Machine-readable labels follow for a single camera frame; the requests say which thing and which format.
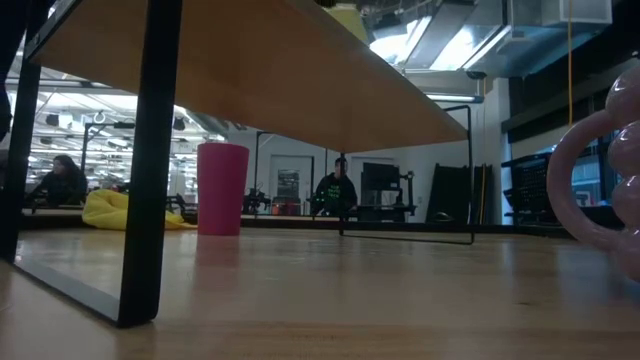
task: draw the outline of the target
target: person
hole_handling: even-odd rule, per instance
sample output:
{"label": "person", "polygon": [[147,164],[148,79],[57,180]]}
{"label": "person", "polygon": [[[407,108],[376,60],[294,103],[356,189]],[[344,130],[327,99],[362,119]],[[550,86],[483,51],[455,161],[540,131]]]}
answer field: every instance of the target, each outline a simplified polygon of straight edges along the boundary
{"label": "person", "polygon": [[80,205],[87,195],[87,178],[67,155],[58,155],[53,159],[53,171],[29,194],[33,200],[44,190],[49,206]]}
{"label": "person", "polygon": [[340,169],[341,158],[335,161],[335,172],[325,176],[316,189],[311,204],[313,215],[322,213],[329,216],[340,216],[343,212],[355,210],[358,195],[353,183],[347,176],[347,160],[344,160],[344,171]]}
{"label": "person", "polygon": [[9,132],[12,118],[11,103],[5,83],[27,29],[29,6],[36,1],[42,1],[48,7],[55,2],[54,0],[0,0],[0,142]]}

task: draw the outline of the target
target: pink cup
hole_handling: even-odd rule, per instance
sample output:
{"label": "pink cup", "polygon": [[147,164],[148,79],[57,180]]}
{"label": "pink cup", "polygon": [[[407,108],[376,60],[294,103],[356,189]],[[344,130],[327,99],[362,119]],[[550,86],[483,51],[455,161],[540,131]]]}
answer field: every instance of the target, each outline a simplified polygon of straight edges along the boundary
{"label": "pink cup", "polygon": [[249,149],[232,144],[198,146],[198,233],[240,234]]}

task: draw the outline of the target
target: seated person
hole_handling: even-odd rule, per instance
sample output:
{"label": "seated person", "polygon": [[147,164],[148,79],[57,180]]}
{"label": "seated person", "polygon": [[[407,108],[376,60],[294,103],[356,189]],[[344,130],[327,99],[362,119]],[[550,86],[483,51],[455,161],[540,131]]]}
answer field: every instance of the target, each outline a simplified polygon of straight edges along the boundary
{"label": "seated person", "polygon": [[[344,171],[347,161],[344,160]],[[335,172],[325,176],[316,189],[311,203],[311,214],[339,216],[343,212],[355,210],[358,195],[349,177],[340,171],[340,158],[336,159]]]}
{"label": "seated person", "polygon": [[58,155],[53,159],[53,171],[27,196],[27,201],[44,190],[49,206],[81,205],[87,195],[87,178],[69,156]]}

